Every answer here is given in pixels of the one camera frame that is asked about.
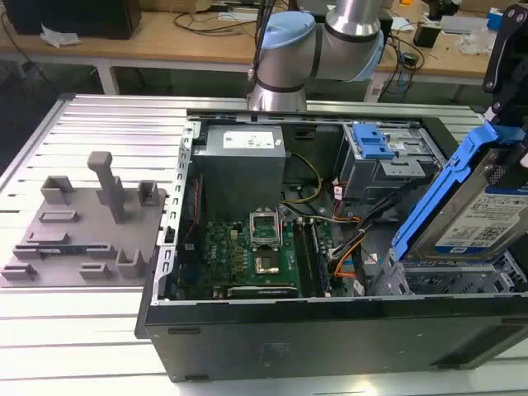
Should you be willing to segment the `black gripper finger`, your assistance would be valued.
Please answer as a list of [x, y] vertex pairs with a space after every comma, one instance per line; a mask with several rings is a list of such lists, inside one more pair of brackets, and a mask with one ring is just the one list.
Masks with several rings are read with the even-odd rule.
[[504, 60], [503, 92], [507, 104], [503, 124], [526, 128], [527, 124], [527, 24], [510, 39]]
[[512, 4], [503, 13], [501, 29], [497, 33], [482, 85], [483, 91], [493, 96], [485, 112], [487, 120], [503, 120], [503, 112], [507, 104], [507, 96], [503, 92], [504, 60], [510, 39], [525, 24], [527, 24], [525, 4]]

